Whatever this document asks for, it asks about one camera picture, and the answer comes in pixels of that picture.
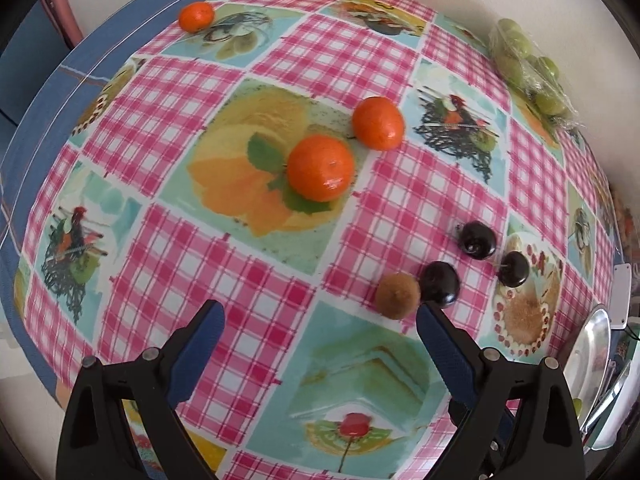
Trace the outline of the orange tangerine upper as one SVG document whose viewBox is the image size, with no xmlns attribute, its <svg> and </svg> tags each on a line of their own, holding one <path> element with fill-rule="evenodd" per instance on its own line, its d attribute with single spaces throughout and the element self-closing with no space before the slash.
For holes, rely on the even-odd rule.
<svg viewBox="0 0 640 480">
<path fill-rule="evenodd" d="M 352 133 L 371 150 L 399 148 L 405 131 L 404 116 L 394 102 L 384 96 L 369 96 L 352 112 Z"/>
</svg>

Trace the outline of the brown round longan fruit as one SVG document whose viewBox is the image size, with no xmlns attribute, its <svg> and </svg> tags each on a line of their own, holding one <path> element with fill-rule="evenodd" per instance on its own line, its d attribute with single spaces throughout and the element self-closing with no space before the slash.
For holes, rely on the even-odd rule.
<svg viewBox="0 0 640 480">
<path fill-rule="evenodd" d="M 380 315 L 401 320 L 413 313 L 420 304 L 420 286 L 409 274 L 384 275 L 378 282 L 373 304 Z"/>
</svg>

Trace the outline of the white plastic box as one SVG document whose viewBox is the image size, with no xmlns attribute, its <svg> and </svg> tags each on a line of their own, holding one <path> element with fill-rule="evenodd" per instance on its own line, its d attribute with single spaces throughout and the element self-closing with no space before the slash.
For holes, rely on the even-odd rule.
<svg viewBox="0 0 640 480">
<path fill-rule="evenodd" d="M 612 292 L 608 303 L 612 330 L 623 330 L 627 326 L 632 285 L 632 266 L 622 263 L 614 266 Z"/>
</svg>

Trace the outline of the large orange tangerine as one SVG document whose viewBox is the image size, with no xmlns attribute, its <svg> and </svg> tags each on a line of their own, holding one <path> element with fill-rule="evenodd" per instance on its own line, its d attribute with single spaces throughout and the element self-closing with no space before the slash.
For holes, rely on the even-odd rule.
<svg viewBox="0 0 640 480">
<path fill-rule="evenodd" d="M 313 134 L 288 154 L 286 180 L 306 200 L 332 202 L 349 188 L 355 175 L 355 157 L 348 145 L 334 136 Z"/>
</svg>

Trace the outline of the bag of green fruits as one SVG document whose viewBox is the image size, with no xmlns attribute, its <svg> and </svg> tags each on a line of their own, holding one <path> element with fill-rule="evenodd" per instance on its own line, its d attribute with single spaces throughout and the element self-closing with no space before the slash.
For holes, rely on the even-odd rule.
<svg viewBox="0 0 640 480">
<path fill-rule="evenodd" d="M 560 81 L 560 69 L 536 42 L 510 18 L 499 18 L 488 36 L 488 51 L 506 84 L 550 126 L 580 125 L 577 108 Z"/>
</svg>

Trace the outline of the blue cloth under tablecloth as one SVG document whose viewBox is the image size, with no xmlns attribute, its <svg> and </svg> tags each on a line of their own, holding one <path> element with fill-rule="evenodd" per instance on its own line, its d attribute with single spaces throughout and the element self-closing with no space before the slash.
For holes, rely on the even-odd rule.
<svg viewBox="0 0 640 480">
<path fill-rule="evenodd" d="M 50 394 L 56 376 L 20 320 L 13 283 L 28 215 L 80 113 L 129 55 L 159 34 L 178 7 L 195 0 L 130 0 L 64 58 L 42 85 L 1 161 L 1 302 L 10 329 Z"/>
</svg>

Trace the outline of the round steel tray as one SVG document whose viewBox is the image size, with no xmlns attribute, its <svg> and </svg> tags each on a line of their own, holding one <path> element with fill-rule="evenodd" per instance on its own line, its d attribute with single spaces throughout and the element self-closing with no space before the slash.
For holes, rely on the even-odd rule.
<svg viewBox="0 0 640 480">
<path fill-rule="evenodd" d="M 611 321 L 602 304 L 595 307 L 576 333 L 566 354 L 563 373 L 583 430 L 599 399 L 611 350 Z"/>
</svg>

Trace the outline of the small orange tangerine far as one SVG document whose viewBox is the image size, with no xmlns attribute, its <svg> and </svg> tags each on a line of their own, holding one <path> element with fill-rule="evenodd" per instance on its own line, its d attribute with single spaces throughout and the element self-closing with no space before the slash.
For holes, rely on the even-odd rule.
<svg viewBox="0 0 640 480">
<path fill-rule="evenodd" d="M 209 27 L 214 19 L 214 7 L 209 2 L 197 1 L 181 9 L 178 15 L 178 25 L 188 34 L 197 34 Z"/>
</svg>

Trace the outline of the dark plum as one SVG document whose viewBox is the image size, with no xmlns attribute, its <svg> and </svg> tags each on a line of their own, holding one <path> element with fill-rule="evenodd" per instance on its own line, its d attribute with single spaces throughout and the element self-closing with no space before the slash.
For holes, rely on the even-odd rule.
<svg viewBox="0 0 640 480">
<path fill-rule="evenodd" d="M 434 304 L 441 309 L 453 304 L 460 292 L 461 281 L 456 269 L 448 262 L 432 261 L 419 278 L 422 302 Z"/>
<path fill-rule="evenodd" d="M 506 287 L 518 288 L 522 286 L 529 276 L 529 263 L 527 258 L 516 250 L 506 252 L 497 272 L 498 280 Z"/>
<path fill-rule="evenodd" d="M 497 237 L 485 223 L 473 220 L 459 226 L 458 246 L 468 257 L 485 260 L 495 253 Z"/>
</svg>

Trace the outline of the pink checkered fruit tablecloth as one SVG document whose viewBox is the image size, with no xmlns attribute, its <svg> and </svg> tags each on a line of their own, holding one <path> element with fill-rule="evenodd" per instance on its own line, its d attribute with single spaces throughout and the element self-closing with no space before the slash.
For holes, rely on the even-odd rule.
<svg viewBox="0 0 640 480">
<path fill-rule="evenodd" d="M 383 318 L 387 274 L 445 261 L 448 310 L 522 362 L 558 353 L 611 297 L 612 203 L 578 130 L 540 119 L 488 39 L 416 0 L 207 0 L 174 20 L 80 113 L 28 215 L 13 283 L 64 402 L 81 360 L 160 346 L 209 299 L 226 327 L 189 400 L 190 436 L 225 479 L 416 479 L 454 432 L 414 318 Z M 404 116 L 399 148 L 352 133 L 369 96 Z M 332 202 L 286 180 L 307 136 L 356 169 Z M 497 249 L 474 260 L 459 226 Z M 529 263 L 498 280 L 506 252 Z"/>
</svg>

